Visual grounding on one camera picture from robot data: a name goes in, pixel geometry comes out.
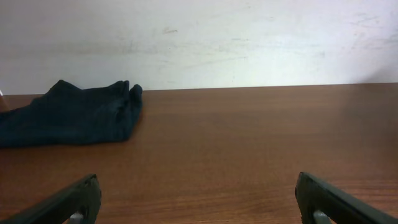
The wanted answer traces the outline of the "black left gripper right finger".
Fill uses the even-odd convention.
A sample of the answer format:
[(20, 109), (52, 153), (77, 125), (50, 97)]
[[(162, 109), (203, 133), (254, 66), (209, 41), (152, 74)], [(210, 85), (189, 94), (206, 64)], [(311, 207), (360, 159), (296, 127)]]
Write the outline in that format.
[(397, 224), (394, 218), (308, 172), (298, 175), (295, 198), (303, 224)]

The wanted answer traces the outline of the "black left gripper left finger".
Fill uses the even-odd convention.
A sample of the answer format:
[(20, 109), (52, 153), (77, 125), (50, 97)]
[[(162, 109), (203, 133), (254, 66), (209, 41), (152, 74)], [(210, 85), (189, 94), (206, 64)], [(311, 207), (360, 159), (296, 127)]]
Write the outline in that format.
[(1, 221), (7, 223), (94, 224), (101, 206), (101, 190), (95, 174), (65, 187), (49, 198)]

